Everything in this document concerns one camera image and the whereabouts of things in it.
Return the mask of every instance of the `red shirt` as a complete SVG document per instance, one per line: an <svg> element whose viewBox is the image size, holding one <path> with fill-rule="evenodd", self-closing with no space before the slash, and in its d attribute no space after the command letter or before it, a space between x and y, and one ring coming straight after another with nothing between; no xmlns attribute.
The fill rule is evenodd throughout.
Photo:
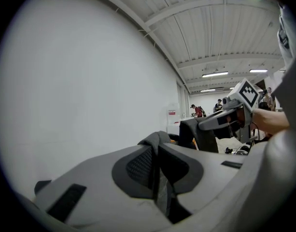
<svg viewBox="0 0 296 232"><path fill-rule="evenodd" d="M195 107L195 113L198 114L198 117L202 117L202 112L199 107Z"/></svg>

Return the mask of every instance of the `white wall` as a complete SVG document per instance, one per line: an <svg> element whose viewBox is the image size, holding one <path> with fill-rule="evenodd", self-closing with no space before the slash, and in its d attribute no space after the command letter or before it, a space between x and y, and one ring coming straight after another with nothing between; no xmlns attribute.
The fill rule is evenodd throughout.
<svg viewBox="0 0 296 232"><path fill-rule="evenodd" d="M218 99L223 99L229 94L229 92L222 92L217 94L205 94L205 95L195 95L190 96L190 106L194 104L195 106L201 106L206 112L206 115L213 113L213 108L217 104ZM190 109L190 114L194 113L195 109Z"/></svg>
<svg viewBox="0 0 296 232"><path fill-rule="evenodd" d="M29 0L0 50L0 157L33 198L90 157L166 130L176 74L126 19L97 0Z"/></svg>
<svg viewBox="0 0 296 232"><path fill-rule="evenodd" d="M280 85L280 83L282 82L284 73L277 71L275 73L273 73L271 76L268 76L265 78L265 86L266 88L271 88L272 92L274 92L276 90L276 88ZM275 104L276 104L276 109L280 109L280 103L278 101L278 99L275 99Z"/></svg>

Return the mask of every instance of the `white robot shell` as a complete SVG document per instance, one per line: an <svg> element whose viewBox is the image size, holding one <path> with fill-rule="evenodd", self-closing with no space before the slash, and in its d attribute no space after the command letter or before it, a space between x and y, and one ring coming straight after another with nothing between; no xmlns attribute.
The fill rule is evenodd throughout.
<svg viewBox="0 0 296 232"><path fill-rule="evenodd" d="M250 112L257 107L257 101L259 93L256 91L254 86L244 78L240 81L234 89L229 93L228 97L232 101L233 99L242 102Z"/></svg>

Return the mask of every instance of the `fluorescent light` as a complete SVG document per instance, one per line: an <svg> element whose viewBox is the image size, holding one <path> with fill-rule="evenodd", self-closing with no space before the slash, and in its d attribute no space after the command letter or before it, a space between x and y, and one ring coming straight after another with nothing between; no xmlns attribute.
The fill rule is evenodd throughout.
<svg viewBox="0 0 296 232"><path fill-rule="evenodd" d="M228 72L218 72L218 73L210 73L210 74L205 74L202 75L202 77L210 77L210 76L216 76L216 75L227 75Z"/></svg>
<svg viewBox="0 0 296 232"><path fill-rule="evenodd" d="M250 73L263 73L267 72L268 70L250 70Z"/></svg>
<svg viewBox="0 0 296 232"><path fill-rule="evenodd" d="M215 89L202 90L201 92L209 92L209 91L215 91Z"/></svg>

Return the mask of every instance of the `white ceiling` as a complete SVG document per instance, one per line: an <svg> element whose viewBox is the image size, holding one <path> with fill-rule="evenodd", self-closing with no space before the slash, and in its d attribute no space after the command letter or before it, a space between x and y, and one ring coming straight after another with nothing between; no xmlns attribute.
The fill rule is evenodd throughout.
<svg viewBox="0 0 296 232"><path fill-rule="evenodd" d="M227 90L244 77L255 84L284 67L277 41L280 12L272 1L109 1L149 34L191 94L212 87ZM202 78L224 71L228 75Z"/></svg>

